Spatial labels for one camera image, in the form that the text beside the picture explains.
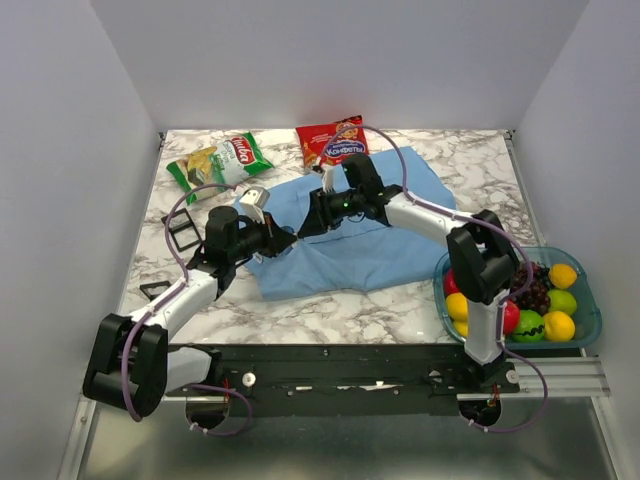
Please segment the light blue shirt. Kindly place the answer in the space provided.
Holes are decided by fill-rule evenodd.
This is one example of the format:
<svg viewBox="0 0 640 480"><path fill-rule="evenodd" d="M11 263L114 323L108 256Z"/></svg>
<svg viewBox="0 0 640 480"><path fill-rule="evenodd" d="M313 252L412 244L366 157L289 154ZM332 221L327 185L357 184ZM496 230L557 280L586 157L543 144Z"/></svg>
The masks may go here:
<svg viewBox="0 0 640 480"><path fill-rule="evenodd" d="M408 188L415 196L455 208L454 196L412 147L400 147L408 168ZM393 150L372 154L385 185L402 183L400 160ZM320 187L312 174L270 187L266 210L280 227L297 231L309 209L309 192ZM364 219L344 220L321 236L299 241L276 258L252 259L253 274L266 301L288 300L340 289L367 292L431 279L447 249L414 232Z"/></svg>

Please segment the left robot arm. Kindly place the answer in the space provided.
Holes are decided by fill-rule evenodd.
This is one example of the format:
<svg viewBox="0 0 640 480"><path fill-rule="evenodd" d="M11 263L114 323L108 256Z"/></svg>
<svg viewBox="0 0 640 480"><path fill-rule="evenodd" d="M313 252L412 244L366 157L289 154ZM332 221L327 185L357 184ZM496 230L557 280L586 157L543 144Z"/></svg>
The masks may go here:
<svg viewBox="0 0 640 480"><path fill-rule="evenodd" d="M276 257L296 240L269 213L256 221L230 206L212 209L204 239L182 277L138 310L125 316L109 314L100 322L83 394L126 410L139 421L165 394L188 384L201 395L214 393L222 372L213 364L213 353L172 347L172 338L223 295L239 266L254 255Z"/></svg>

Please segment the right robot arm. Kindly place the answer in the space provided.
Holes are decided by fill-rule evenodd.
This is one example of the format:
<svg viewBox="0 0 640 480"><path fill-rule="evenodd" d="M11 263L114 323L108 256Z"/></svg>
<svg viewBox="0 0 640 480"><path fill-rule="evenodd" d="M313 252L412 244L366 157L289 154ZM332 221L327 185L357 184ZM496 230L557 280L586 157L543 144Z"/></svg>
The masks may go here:
<svg viewBox="0 0 640 480"><path fill-rule="evenodd" d="M404 186L385 186L365 154L349 157L342 169L349 189L334 191L331 175L324 172L323 186L309 194L309 210L298 236L325 234L344 218L361 214L444 245L457 286L468 301L464 352L471 360L461 365L460 379L471 391L485 390L496 380L495 368L504 360L505 303L519 266L513 240L491 211L464 214L414 196Z"/></svg>

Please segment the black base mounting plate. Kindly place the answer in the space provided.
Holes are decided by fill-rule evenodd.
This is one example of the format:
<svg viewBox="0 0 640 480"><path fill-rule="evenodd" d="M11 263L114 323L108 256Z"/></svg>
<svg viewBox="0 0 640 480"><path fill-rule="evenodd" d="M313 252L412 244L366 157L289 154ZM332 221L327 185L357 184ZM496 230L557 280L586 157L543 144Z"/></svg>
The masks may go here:
<svg viewBox="0 0 640 480"><path fill-rule="evenodd" d="M165 394L207 402L227 395L234 416L455 416L476 402L543 394L567 396L586 385L592 363L574 353L504 355L479 368L462 347L425 345L205 345L213 376Z"/></svg>

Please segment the yellow lemon upper left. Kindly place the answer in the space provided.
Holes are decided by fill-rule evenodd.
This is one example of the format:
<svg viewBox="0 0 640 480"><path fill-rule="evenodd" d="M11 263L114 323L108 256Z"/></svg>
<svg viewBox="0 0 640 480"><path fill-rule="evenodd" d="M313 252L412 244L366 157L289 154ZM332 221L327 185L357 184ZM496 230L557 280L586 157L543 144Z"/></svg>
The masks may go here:
<svg viewBox="0 0 640 480"><path fill-rule="evenodd" d="M448 295L445 299L447 313L452 322L467 323L469 318L467 298L460 292Z"/></svg>

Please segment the yellow lemon lower left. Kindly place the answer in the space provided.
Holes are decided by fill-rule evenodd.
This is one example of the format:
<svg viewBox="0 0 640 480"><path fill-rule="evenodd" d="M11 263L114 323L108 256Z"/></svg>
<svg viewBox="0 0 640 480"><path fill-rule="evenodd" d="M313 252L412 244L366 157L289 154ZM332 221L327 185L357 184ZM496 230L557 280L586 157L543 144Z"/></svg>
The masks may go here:
<svg viewBox="0 0 640 480"><path fill-rule="evenodd" d="M469 324L467 321L454 321L453 322L453 327L455 328L455 330L458 332L458 334L463 337L463 338L467 338L468 334L469 334Z"/></svg>

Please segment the red apple toy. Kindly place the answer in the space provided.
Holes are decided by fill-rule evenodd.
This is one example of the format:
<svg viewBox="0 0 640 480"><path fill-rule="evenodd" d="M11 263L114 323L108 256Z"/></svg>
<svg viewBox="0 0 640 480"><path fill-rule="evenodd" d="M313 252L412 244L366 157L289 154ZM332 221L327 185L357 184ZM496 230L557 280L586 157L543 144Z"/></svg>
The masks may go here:
<svg viewBox="0 0 640 480"><path fill-rule="evenodd" d="M520 322L521 312L518 306L511 300L506 303L503 320L503 334L505 336L511 335L518 327Z"/></svg>

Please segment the dark purple grape bunch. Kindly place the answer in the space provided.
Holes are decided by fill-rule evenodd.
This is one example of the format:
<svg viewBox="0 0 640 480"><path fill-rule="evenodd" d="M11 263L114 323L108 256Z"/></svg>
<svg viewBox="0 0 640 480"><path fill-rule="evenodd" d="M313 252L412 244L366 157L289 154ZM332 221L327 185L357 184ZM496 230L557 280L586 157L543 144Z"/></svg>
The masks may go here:
<svg viewBox="0 0 640 480"><path fill-rule="evenodd" d="M520 310L530 310L543 316L549 312L551 306L551 299L549 297L549 291L552 289L552 284L549 279L550 269L537 262L531 262L531 269L533 272L533 279L528 289L514 299L514 303ZM521 262L518 270L514 274L510 291L514 292L524 286L528 278L528 267L525 262Z"/></svg>

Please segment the green lime lower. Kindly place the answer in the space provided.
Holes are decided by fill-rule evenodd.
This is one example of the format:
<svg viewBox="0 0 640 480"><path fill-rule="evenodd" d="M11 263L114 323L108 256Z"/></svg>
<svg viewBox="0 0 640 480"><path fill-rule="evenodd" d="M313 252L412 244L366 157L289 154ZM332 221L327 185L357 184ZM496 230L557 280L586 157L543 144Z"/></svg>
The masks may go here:
<svg viewBox="0 0 640 480"><path fill-rule="evenodd" d="M511 333L511 339L518 343L533 343L544 339L545 322L533 310L521 310L518 325Z"/></svg>

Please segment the green lime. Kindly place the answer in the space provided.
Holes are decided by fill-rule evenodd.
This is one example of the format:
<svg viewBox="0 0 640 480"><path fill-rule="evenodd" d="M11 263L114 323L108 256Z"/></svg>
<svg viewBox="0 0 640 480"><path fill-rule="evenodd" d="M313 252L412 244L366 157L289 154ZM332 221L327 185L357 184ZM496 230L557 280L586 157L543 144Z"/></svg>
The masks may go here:
<svg viewBox="0 0 640 480"><path fill-rule="evenodd" d="M578 309L577 300L569 291L551 289L547 296L550 300L549 312L560 311L572 316Z"/></svg>
<svg viewBox="0 0 640 480"><path fill-rule="evenodd" d="M518 343L533 343L544 339L545 322L533 310L521 310L518 325L511 333L511 339Z"/></svg>

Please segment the yellow lemon back right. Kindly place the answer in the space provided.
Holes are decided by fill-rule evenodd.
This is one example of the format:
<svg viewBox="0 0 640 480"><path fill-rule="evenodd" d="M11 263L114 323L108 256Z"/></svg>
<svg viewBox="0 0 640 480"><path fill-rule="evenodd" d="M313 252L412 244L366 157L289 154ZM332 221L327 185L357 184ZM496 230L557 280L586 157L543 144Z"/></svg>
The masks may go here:
<svg viewBox="0 0 640 480"><path fill-rule="evenodd" d="M555 289L567 290L575 284L577 271L568 264L554 264L548 273L548 278Z"/></svg>

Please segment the yellow lemon front right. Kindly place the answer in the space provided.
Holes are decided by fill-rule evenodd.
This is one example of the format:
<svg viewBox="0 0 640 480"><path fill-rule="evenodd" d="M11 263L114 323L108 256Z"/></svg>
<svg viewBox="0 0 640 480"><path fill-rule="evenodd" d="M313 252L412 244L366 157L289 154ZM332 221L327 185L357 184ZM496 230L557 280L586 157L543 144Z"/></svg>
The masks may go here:
<svg viewBox="0 0 640 480"><path fill-rule="evenodd" d="M562 343L571 341L576 333L573 319L562 311L551 311L543 316L544 337L547 341Z"/></svg>

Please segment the teal plastic fruit container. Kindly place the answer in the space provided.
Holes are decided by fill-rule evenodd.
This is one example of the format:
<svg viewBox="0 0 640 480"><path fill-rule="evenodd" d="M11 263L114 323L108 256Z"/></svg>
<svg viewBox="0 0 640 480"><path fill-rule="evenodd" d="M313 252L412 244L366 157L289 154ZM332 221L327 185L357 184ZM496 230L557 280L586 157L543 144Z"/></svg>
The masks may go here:
<svg viewBox="0 0 640 480"><path fill-rule="evenodd" d="M511 335L505 336L505 345L511 351L524 350L542 350L542 349L577 349L584 348L598 338L602 329L602 316L598 308L591 289L587 282L587 275L580 263L568 253L553 247L525 246L523 250L526 252L531 262L537 262L546 265L549 269L557 263L568 264L573 267L578 278L569 291L577 300L578 309L570 316L576 326L574 338L569 342L550 342L544 337L543 340L533 343L518 343L511 339ZM450 269L450 259L447 254L443 255L435 267L434 273L434 295L438 311L438 315L442 320L445 330L457 342L463 343L466 338L461 337L453 327L453 322L447 313L444 290L443 277Z"/></svg>

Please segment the black double frame stand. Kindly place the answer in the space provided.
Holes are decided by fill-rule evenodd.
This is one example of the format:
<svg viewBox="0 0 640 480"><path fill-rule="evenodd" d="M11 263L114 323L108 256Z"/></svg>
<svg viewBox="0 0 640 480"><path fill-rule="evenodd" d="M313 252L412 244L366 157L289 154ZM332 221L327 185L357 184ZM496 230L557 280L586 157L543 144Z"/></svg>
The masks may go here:
<svg viewBox="0 0 640 480"><path fill-rule="evenodd" d="M191 251L202 242L199 230L186 208L177 210L169 226L169 238L178 253ZM141 293L150 301L155 300L171 286L168 279L139 285Z"/></svg>

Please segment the aluminium rail frame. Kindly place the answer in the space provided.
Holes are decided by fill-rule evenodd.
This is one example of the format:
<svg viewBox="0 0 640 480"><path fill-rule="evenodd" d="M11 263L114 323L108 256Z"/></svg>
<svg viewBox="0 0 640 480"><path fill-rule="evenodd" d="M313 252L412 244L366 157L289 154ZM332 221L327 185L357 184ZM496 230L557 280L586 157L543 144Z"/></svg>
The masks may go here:
<svg viewBox="0 0 640 480"><path fill-rule="evenodd" d="M97 347L63 479L620 479L596 358Z"/></svg>

